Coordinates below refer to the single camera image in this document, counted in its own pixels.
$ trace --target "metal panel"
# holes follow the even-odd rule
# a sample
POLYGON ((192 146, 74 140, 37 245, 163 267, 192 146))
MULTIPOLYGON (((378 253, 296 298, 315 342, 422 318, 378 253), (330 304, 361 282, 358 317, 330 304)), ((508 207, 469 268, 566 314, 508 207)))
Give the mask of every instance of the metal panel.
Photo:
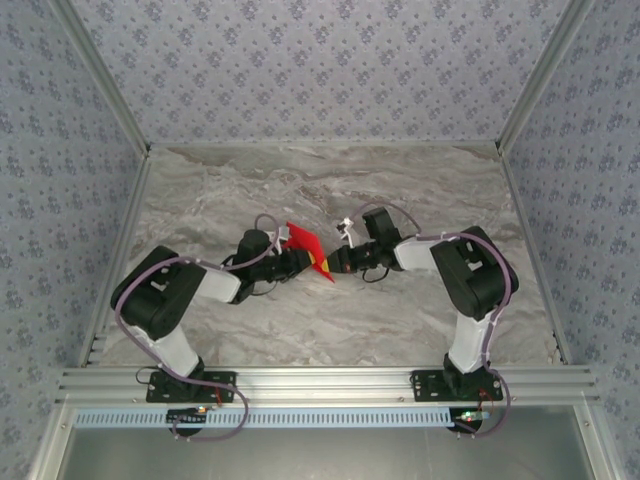
MULTIPOLYGON (((167 428, 166 408, 81 409, 76 428, 167 428)), ((203 424, 180 423, 184 428, 233 428, 242 413, 215 410, 203 424)), ((255 408, 244 428, 397 428, 452 427, 448 408, 255 408)))
POLYGON ((75 409, 68 406, 54 407, 49 417, 49 424, 42 436, 40 448, 36 454, 29 480, 50 480, 58 477, 60 466, 67 450, 71 425, 75 409))
POLYGON ((602 405, 579 405, 574 410, 596 478, 626 480, 602 405))
POLYGON ((444 428, 253 429, 212 445, 157 428, 74 429, 64 466, 61 480, 597 478, 570 407, 517 409, 476 440, 444 428))

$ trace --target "gray marble floor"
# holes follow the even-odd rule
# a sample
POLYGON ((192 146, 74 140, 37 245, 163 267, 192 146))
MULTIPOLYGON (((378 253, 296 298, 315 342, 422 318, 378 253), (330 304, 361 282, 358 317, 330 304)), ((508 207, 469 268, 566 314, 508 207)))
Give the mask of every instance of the gray marble floor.
MULTIPOLYGON (((150 161, 129 269, 158 244, 221 261, 264 211, 316 232, 331 252, 341 244, 338 220, 363 202, 389 200, 408 209, 425 232, 483 227, 521 283, 501 318, 492 360, 557 361, 495 149, 188 146, 154 149, 150 161)), ((402 233, 412 232, 392 216, 402 233)), ((364 237, 361 224, 357 230, 364 237)), ((441 363, 455 319, 437 274, 392 272, 373 285, 338 275, 333 284, 309 270, 241 305, 195 300, 182 324, 208 365, 395 366, 441 363)), ((147 363, 112 325, 102 364, 147 363)))

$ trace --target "blue floral wallpaper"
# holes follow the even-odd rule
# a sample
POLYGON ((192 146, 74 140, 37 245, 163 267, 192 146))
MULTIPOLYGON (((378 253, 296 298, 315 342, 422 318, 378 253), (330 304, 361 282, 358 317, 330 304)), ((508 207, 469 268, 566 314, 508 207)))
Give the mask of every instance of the blue floral wallpaper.
POLYGON ((148 141, 493 140, 567 0, 73 0, 148 141))
POLYGON ((137 168, 45 0, 0 2, 0 478, 74 366, 137 168))
POLYGON ((509 153, 576 362, 640 478, 640 3, 599 0, 509 153))

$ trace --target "purple cable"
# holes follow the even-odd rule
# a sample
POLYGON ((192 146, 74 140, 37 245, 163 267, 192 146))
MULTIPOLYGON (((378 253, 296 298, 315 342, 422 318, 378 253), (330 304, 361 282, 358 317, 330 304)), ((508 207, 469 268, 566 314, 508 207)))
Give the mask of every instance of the purple cable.
POLYGON ((391 203, 391 202, 387 202, 385 200, 376 200, 373 202, 367 202, 365 204, 360 205, 358 208, 356 208, 353 213, 347 217, 350 219, 355 219, 358 215, 360 215, 362 213, 362 211, 372 205, 385 205, 387 207, 391 207, 391 208, 395 208, 396 210, 398 210, 400 213, 402 213, 405 217, 407 217, 409 219, 409 221, 411 223, 413 223, 413 225, 416 227, 416 230, 418 231, 417 234, 420 235, 422 233, 422 227, 420 227, 420 224, 418 222, 416 222, 416 219, 413 218, 411 216, 411 214, 409 212, 407 212, 404 208, 399 207, 398 205, 391 203))
POLYGON ((511 277, 509 276, 509 269, 507 268, 507 264, 502 258, 502 255, 500 255, 500 252, 498 252, 498 250, 495 247, 493 247, 490 243, 486 242, 485 240, 483 240, 482 238, 476 235, 472 235, 470 233, 463 233, 463 232, 444 233, 442 235, 430 235, 430 236, 418 235, 417 239, 423 240, 423 241, 437 241, 437 240, 447 240, 447 239, 457 238, 457 237, 466 238, 467 240, 471 240, 481 245, 482 247, 484 247, 496 259, 496 261, 498 262, 498 265, 500 266, 500 270, 502 270, 502 275, 504 276, 504 296, 502 297, 502 301, 500 302, 498 307, 491 314, 491 317, 489 319, 489 327, 487 328, 487 334, 485 335, 484 340, 482 342, 482 350, 481 350, 482 365, 484 366, 485 370, 495 375, 496 377, 498 377, 498 379, 500 380, 500 383, 504 387, 504 393, 507 400, 507 405, 505 406, 504 415, 500 417, 500 420, 498 421, 498 423, 496 423, 493 427, 491 427, 486 432, 482 432, 482 433, 478 433, 476 430, 469 427, 468 425, 465 425, 462 422, 454 422, 459 427, 464 428, 465 430, 474 434, 476 437, 481 438, 481 437, 486 437, 488 435, 491 435, 492 433, 495 433, 498 430, 500 430, 503 427, 504 421, 507 419, 507 416, 509 415, 509 409, 511 408, 511 393, 509 392, 509 386, 507 385, 507 382, 504 380, 504 377, 500 374, 500 372, 498 372, 497 370, 489 366, 489 363, 487 360, 487 357, 489 355, 489 342, 491 341, 491 336, 493 335, 496 322, 498 320, 498 317, 504 310, 504 308, 509 303, 509 300, 511 299, 511 277))
POLYGON ((197 380, 194 378, 189 378, 189 377, 185 377, 183 375, 180 375, 178 372, 174 371, 173 369, 171 369, 171 367, 164 365, 162 360, 160 359, 160 357, 158 357, 149 347, 147 347, 143 342, 141 342, 140 340, 138 340, 135 335, 133 335, 133 333, 131 333, 129 331, 129 329, 125 326, 125 324, 122 321, 122 307, 125 304, 125 302, 127 301, 127 299, 129 298, 129 295, 131 295, 131 293, 140 286, 140 284, 142 284, 142 282, 144 282, 147 278, 149 278, 151 275, 153 275, 155 272, 157 272, 158 270, 161 270, 165 267, 168 267, 170 265, 173 265, 174 263, 194 263, 196 265, 203 265, 205 267, 208 268, 212 268, 215 270, 237 270, 239 268, 244 268, 244 267, 248 267, 250 265, 253 265, 254 263, 259 262, 260 260, 262 260, 264 257, 266 257, 271 250, 277 245, 278 241, 280 240, 279 237, 279 229, 280 226, 278 225, 277 220, 269 215, 268 213, 263 213, 258 215, 258 217, 256 217, 256 226, 258 224, 258 220, 260 218, 269 218, 274 226, 275 226, 275 236, 273 238, 273 241, 271 242, 271 245, 269 246, 269 248, 267 250, 265 250, 263 253, 261 253, 260 255, 256 256, 255 258, 244 262, 244 263, 240 263, 238 265, 231 265, 229 267, 220 267, 220 265, 216 265, 214 263, 211 262, 207 262, 205 260, 200 260, 200 259, 196 259, 196 258, 192 258, 192 257, 174 257, 174 258, 170 258, 168 260, 164 260, 162 262, 156 263, 155 265, 153 265, 151 268, 149 268, 148 270, 144 271, 139 277, 137 277, 133 282, 131 282, 131 284, 125 289, 124 292, 122 292, 122 295, 120 295, 120 298, 118 299, 118 302, 116 303, 116 307, 114 309, 115 311, 115 317, 116 317, 116 324, 118 325, 118 327, 120 327, 120 329, 124 332, 124 334, 129 337, 129 340, 131 340, 133 343, 135 343, 143 352, 145 352, 147 355, 149 355, 149 357, 151 357, 151 359, 158 365, 161 366, 161 368, 169 375, 171 375, 173 378, 175 378, 176 380, 179 380, 181 382, 185 382, 185 383, 190 383, 192 385, 201 385, 203 387, 213 387, 213 388, 221 388, 223 390, 227 390, 229 392, 232 392, 234 394, 236 394, 238 397, 240 397, 240 400, 242 400, 242 404, 244 405, 244 414, 242 416, 242 419, 240 420, 240 423, 230 432, 225 433, 224 435, 220 435, 217 437, 184 437, 180 434, 178 434, 176 427, 177 427, 177 422, 174 422, 173 427, 172 427, 172 432, 176 438, 176 440, 180 439, 180 440, 185 440, 187 442, 219 442, 219 441, 223 441, 223 440, 228 440, 231 437, 234 437, 235 435, 237 435, 240 430, 242 430, 242 427, 244 427, 244 424, 247 422, 247 418, 249 418, 249 401, 247 400, 247 398, 242 394, 242 392, 240 390, 238 390, 236 387, 234 387, 233 385, 228 385, 226 383, 219 383, 219 382, 209 382, 209 381, 204 381, 204 380, 197 380))

